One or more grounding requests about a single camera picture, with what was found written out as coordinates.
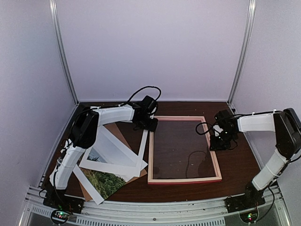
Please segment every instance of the brown table surface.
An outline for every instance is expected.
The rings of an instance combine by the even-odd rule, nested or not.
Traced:
[[[98,106],[110,104],[112,103],[84,103],[84,105]],[[208,123],[214,123],[214,115],[224,109],[229,109],[225,102],[159,102],[159,110],[156,115],[205,116]],[[123,124],[117,123],[125,139],[133,151],[136,152],[139,149],[141,137],[132,136],[134,131],[129,129],[128,125],[123,126]],[[55,167],[60,149],[58,147],[54,154],[46,178]],[[259,172],[256,159],[244,135],[239,134],[237,148],[231,151],[219,151],[216,152],[216,155],[222,174],[221,182],[191,185],[148,185],[146,175],[125,185],[108,200],[120,202],[174,202],[211,199],[243,193],[247,182]],[[148,147],[143,159],[148,162]],[[79,182],[74,174],[69,180],[66,194],[83,197]]]

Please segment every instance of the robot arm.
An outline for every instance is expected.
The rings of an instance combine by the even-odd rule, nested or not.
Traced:
[[[231,140],[238,138],[239,132],[273,131],[276,134],[276,149],[264,168],[246,185],[245,195],[228,199],[228,211],[243,207],[254,207],[262,203],[263,191],[282,174],[292,157],[301,148],[301,122],[294,109],[273,111],[271,113],[251,114],[233,117],[227,111],[215,116],[216,135],[211,135],[210,150],[226,150]]]
[[[49,177],[49,183],[46,184],[47,195],[44,204],[51,203],[52,207],[64,204],[64,193],[71,173],[82,154],[94,144],[99,126],[127,121],[134,123],[140,129],[155,131],[158,120],[152,115],[157,107],[157,102],[146,96],[140,102],[127,102],[109,108],[84,109],[76,117],[71,134],[61,151],[62,155],[58,158],[56,168]]]

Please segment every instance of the wooden picture frame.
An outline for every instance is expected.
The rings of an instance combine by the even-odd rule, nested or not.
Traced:
[[[199,121],[206,122],[204,116],[156,116],[160,121]],[[204,131],[208,130],[207,125],[203,125]],[[208,147],[210,146],[210,135],[205,134]],[[194,184],[194,183],[208,183],[208,182],[219,182],[222,180],[220,167],[216,158],[215,151],[209,151],[215,171],[215,177],[208,178],[185,178],[185,179],[154,179],[153,178],[153,167],[154,167],[154,132],[150,132],[150,143],[149,143],[149,167],[148,167],[148,184]]]

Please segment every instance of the metal pole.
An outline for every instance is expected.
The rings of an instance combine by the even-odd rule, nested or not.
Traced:
[[[239,83],[239,79],[244,67],[244,63],[246,60],[246,53],[247,53],[247,49],[249,46],[249,42],[250,42],[250,38],[251,38],[251,33],[252,33],[252,28],[253,28],[253,24],[254,24],[254,17],[255,17],[255,5],[256,5],[256,0],[250,0],[249,1],[249,11],[248,11],[248,16],[246,19],[246,29],[245,29],[245,35],[244,35],[244,41],[243,41],[243,45],[241,48],[241,52],[240,52],[240,57],[239,57],[239,62],[238,62],[238,66],[236,69],[236,73],[235,73],[235,78],[233,81],[233,85],[231,88],[231,92],[229,95],[229,99],[228,99],[228,104],[231,106],[233,103],[233,99],[238,87],[238,83]]]
[[[58,44],[58,47],[59,47],[60,58],[61,58],[64,74],[65,74],[67,84],[68,84],[69,90],[71,92],[73,101],[77,105],[79,103],[79,101],[78,101],[76,93],[75,93],[74,85],[73,85],[73,82],[72,82],[72,79],[71,79],[71,76],[70,76],[69,67],[68,67],[68,64],[67,64],[67,59],[66,59],[64,46],[63,46],[61,29],[60,29],[60,24],[59,24],[59,20],[58,20],[57,9],[56,9],[56,0],[49,0],[49,3],[50,3],[50,11],[51,11],[53,24],[54,24],[54,27],[55,27],[56,40],[57,40],[57,44]]]

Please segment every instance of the white wall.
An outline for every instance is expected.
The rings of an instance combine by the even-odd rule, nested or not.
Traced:
[[[226,100],[248,2],[58,1],[79,100],[125,100],[145,85],[159,86],[161,100]]]
[[[293,107],[301,118],[301,1],[261,0],[234,106],[239,113]],[[261,164],[274,152],[272,133],[251,133]],[[300,225],[301,161],[278,180],[293,225]]]
[[[0,219],[16,225],[74,104],[48,0],[0,0]]]

